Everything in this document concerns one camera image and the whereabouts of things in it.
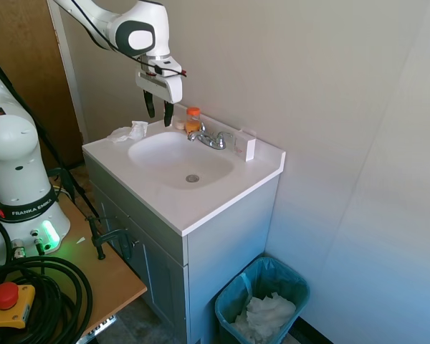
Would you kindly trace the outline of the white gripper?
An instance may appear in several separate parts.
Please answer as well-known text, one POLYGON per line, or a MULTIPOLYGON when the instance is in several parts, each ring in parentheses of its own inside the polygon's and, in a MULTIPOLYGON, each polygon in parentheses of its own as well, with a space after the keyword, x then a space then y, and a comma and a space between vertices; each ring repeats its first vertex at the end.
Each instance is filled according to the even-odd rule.
POLYGON ((182 67, 171 55, 149 57, 141 55, 135 82, 142 88, 145 106, 150 118, 155 117, 153 95, 164 102, 164 125, 171 125, 173 104, 183 99, 182 67))

